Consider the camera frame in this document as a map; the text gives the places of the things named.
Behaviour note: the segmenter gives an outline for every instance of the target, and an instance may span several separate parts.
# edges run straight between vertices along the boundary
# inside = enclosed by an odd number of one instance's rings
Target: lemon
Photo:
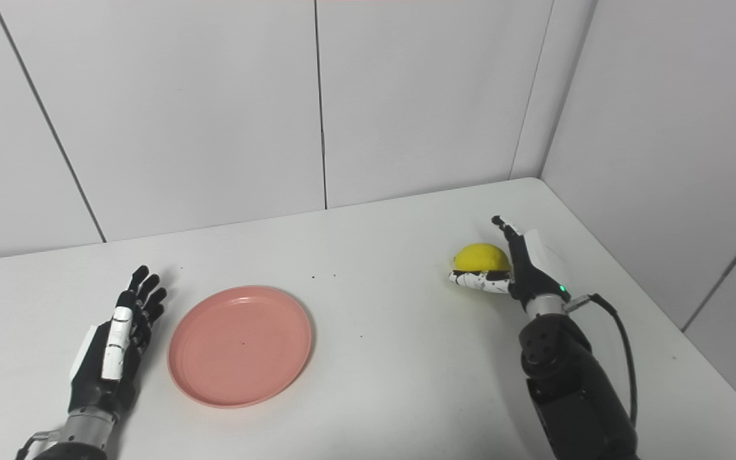
[[[505,251],[487,243],[467,245],[453,258],[453,264],[463,272],[511,269]]]

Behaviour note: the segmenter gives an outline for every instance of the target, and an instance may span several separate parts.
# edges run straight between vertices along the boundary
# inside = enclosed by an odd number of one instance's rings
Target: robot finger
[[[159,287],[155,292],[152,293],[152,295],[149,296],[149,299],[146,301],[146,307],[144,309],[146,311],[149,311],[153,305],[157,305],[158,303],[163,302],[164,298],[166,298],[166,294],[166,288]]]
[[[509,294],[510,271],[506,270],[491,270],[488,272],[453,270],[448,275],[448,279],[465,288],[493,292],[494,294]]]
[[[521,235],[521,232],[516,228],[513,224],[508,224],[508,222],[505,222],[502,220],[502,216],[494,215],[492,219],[490,219],[491,222],[493,222],[493,225],[496,225],[496,227],[499,227],[499,230],[502,230],[502,232],[505,234],[505,239],[509,242],[511,239],[516,238],[517,236]]]
[[[135,273],[132,274],[132,280],[129,282],[129,287],[127,289],[132,292],[138,292],[138,286],[141,285],[141,282],[146,279],[149,274],[150,269],[146,265],[138,267]]]
[[[149,318],[149,327],[152,327],[152,324],[154,324],[155,321],[158,321],[158,318],[160,318],[161,315],[164,314],[164,306],[160,303],[147,305],[146,312],[147,318]]]
[[[146,302],[147,295],[149,295],[150,292],[152,292],[152,290],[155,289],[155,286],[157,286],[158,283],[160,283],[160,281],[161,281],[161,278],[155,273],[152,273],[152,275],[149,276],[148,279],[146,279],[143,284],[141,284],[141,288],[138,290],[138,295],[137,295],[137,301],[141,305],[144,305],[144,302]]]

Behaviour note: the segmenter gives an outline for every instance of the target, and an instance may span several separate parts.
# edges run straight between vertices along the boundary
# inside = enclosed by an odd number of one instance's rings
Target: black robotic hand
[[[119,295],[113,317],[91,328],[82,344],[71,382],[68,418],[59,443],[37,460],[105,460],[105,448],[117,421],[130,410],[137,396],[135,375],[141,356],[152,338],[152,326],[164,313],[167,291],[158,288],[160,277],[141,265]],[[33,440],[53,433],[35,434],[17,454],[27,456]]]
[[[160,277],[147,277],[149,273],[141,265],[132,274],[129,288],[115,303],[113,318],[97,327],[73,377],[69,411],[94,406],[120,418],[132,407],[135,374],[152,338],[152,325],[164,313],[161,301],[167,294],[161,287],[150,295]],[[125,335],[121,337],[117,329],[125,330]]]

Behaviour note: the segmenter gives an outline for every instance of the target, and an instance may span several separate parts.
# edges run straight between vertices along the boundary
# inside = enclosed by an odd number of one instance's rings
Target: table surface
[[[539,180],[0,259],[0,458],[64,422],[84,332],[147,264],[172,295],[113,458],[550,459],[519,367],[526,315],[508,297],[447,282],[464,245],[505,245],[489,224],[496,213],[541,231],[567,260],[573,295],[601,292],[621,312],[640,457],[736,458],[736,392]],[[309,363],[262,404],[196,404],[167,372],[175,326],[204,297],[249,284],[306,307]],[[626,400],[611,318],[592,306],[572,316]]]

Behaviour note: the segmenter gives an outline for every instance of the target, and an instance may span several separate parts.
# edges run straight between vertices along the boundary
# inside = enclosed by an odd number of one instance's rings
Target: wall seam
[[[53,140],[56,141],[56,146],[59,149],[59,152],[61,152],[61,157],[64,158],[65,165],[67,165],[67,169],[70,172],[70,175],[73,177],[73,182],[75,183],[76,189],[79,190],[79,195],[81,196],[81,200],[84,201],[84,206],[87,207],[87,212],[90,214],[90,219],[93,219],[93,225],[96,226],[96,230],[98,232],[98,236],[100,239],[102,239],[102,242],[107,242],[104,232],[102,231],[102,227],[98,223],[98,219],[96,218],[96,213],[93,212],[93,207],[90,206],[90,201],[87,199],[87,195],[84,193],[84,187],[81,186],[81,181],[79,181],[78,174],[75,173],[75,169],[73,169],[73,164],[70,163],[70,157],[67,157],[67,152],[64,149],[64,146],[61,144],[61,139],[59,138],[58,132],[56,131],[56,128],[53,126],[52,121],[50,121],[50,114],[47,113],[47,108],[44,107],[44,103],[42,102],[42,99],[40,96],[38,96],[38,90],[36,89],[36,85],[33,84],[33,79],[30,77],[30,73],[27,70],[27,65],[24,64],[24,60],[21,57],[21,53],[19,53],[19,49],[17,46],[15,46],[15,41],[13,40],[13,36],[10,33],[10,30],[8,29],[8,25],[5,23],[4,17],[2,16],[2,12],[0,11],[0,26],[2,26],[2,30],[5,33],[5,36],[8,38],[8,43],[10,44],[11,50],[13,50],[13,54],[15,55],[15,58],[17,58],[17,61],[19,62],[19,67],[21,67],[21,72],[24,75],[24,78],[27,80],[27,84],[30,87],[30,91],[33,93],[33,98],[36,100],[36,103],[38,104],[39,110],[41,110],[42,116],[44,116],[44,122],[47,123],[47,128],[50,128],[50,134],[53,136]]]

